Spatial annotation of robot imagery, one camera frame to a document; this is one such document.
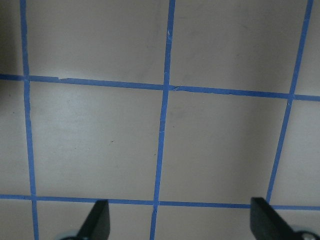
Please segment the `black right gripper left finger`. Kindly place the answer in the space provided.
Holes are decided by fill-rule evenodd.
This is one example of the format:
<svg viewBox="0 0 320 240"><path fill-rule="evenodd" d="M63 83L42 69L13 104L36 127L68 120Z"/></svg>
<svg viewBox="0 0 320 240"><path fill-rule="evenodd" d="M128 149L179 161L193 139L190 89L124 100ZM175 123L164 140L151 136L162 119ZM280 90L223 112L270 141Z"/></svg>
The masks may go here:
<svg viewBox="0 0 320 240"><path fill-rule="evenodd" d="M110 236L108 200L97 200L76 235L77 240L107 240Z"/></svg>

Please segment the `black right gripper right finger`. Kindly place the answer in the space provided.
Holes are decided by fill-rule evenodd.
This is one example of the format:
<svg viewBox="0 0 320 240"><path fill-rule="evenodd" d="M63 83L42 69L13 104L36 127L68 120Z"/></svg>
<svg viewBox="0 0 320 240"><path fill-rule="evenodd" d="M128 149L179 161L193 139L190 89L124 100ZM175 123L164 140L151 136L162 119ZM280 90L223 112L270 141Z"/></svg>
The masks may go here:
<svg viewBox="0 0 320 240"><path fill-rule="evenodd" d="M262 197L250 200L250 230L256 240L299 239L299 235Z"/></svg>

